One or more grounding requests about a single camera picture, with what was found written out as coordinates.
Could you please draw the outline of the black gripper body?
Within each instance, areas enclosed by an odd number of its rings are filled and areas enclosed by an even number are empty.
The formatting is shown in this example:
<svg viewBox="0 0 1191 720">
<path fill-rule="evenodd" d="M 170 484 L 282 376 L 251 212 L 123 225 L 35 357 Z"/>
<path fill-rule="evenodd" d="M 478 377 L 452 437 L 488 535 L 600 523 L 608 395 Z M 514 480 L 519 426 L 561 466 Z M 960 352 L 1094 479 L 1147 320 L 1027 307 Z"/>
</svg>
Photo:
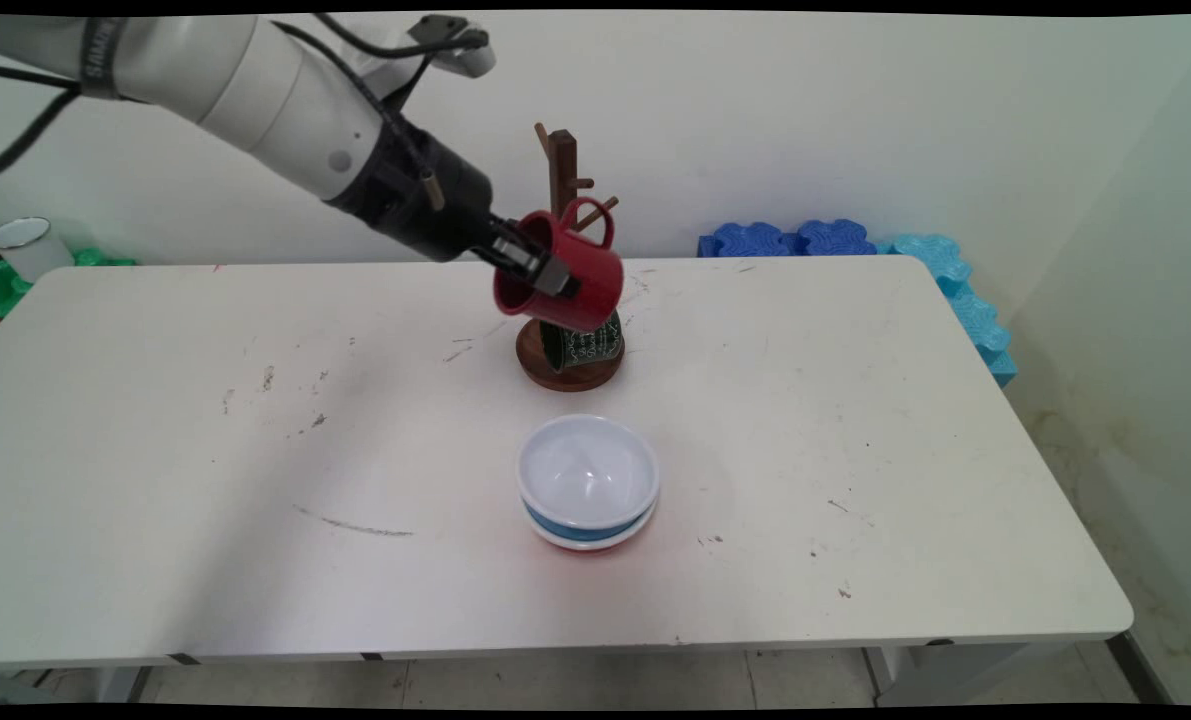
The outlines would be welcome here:
<svg viewBox="0 0 1191 720">
<path fill-rule="evenodd" d="M 403 115 L 386 123 L 353 182 L 326 204 L 435 263 L 498 240 L 481 170 Z"/>
</svg>

